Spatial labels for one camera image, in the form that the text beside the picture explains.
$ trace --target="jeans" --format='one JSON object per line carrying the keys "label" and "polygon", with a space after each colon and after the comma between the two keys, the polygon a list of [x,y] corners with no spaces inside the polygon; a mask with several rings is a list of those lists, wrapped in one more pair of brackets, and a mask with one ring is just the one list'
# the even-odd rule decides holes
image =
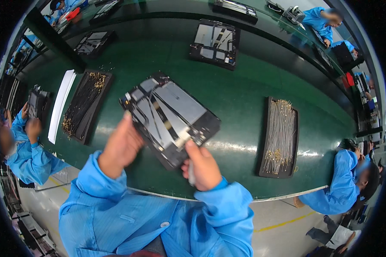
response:
{"label": "jeans", "polygon": [[327,244],[329,240],[333,237],[336,229],[338,229],[339,225],[336,224],[329,216],[324,217],[324,222],[327,224],[327,228],[329,233],[325,233],[324,231],[316,228],[312,228],[307,233],[312,239],[319,241],[322,244]]}

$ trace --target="white coat button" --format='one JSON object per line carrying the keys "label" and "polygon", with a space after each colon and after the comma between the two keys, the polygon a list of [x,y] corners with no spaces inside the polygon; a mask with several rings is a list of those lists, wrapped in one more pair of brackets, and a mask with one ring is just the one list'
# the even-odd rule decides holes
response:
{"label": "white coat button", "polygon": [[162,224],[160,224],[160,227],[167,227],[168,225],[170,225],[170,223],[165,221]]}

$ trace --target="gray floor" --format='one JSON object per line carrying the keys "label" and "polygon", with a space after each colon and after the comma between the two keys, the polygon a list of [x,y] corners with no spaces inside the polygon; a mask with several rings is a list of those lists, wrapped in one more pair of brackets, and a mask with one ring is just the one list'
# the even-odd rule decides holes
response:
{"label": "gray floor", "polygon": [[[69,179],[77,177],[79,170],[69,167]],[[61,182],[52,176],[43,188],[59,185]],[[67,257],[66,250],[58,232],[58,211],[67,199],[70,186],[35,192],[31,188],[19,188],[21,203],[26,211],[43,228],[48,229],[50,238],[57,245],[56,250]],[[308,206],[297,209],[292,205],[276,200],[255,202],[250,206],[254,213],[252,246],[256,257],[303,257],[316,248],[319,243],[306,236],[312,227],[326,231],[323,215]],[[340,216],[331,216],[338,220]]]}

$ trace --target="fingernail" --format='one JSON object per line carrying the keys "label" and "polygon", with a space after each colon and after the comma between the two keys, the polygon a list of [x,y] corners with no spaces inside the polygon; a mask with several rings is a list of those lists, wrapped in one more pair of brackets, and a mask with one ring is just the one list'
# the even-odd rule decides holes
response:
{"label": "fingernail", "polygon": [[129,110],[126,110],[125,112],[124,112],[124,116],[123,116],[124,118],[127,118],[127,117],[132,117],[132,113],[129,111]]}
{"label": "fingernail", "polygon": [[195,143],[193,142],[193,140],[189,140],[189,141],[187,141],[187,143],[186,143],[186,146],[187,147],[192,147],[192,146],[194,146],[195,145]]}

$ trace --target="white paper stack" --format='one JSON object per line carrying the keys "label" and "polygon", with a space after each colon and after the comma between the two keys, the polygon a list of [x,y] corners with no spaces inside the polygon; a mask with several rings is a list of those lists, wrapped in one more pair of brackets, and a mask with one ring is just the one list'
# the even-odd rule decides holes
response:
{"label": "white paper stack", "polygon": [[54,102],[53,113],[51,115],[50,127],[48,129],[48,140],[55,144],[57,128],[59,127],[60,118],[62,116],[63,107],[66,103],[67,96],[72,88],[76,73],[74,69],[68,70],[63,77],[59,92],[57,93],[56,101]]}

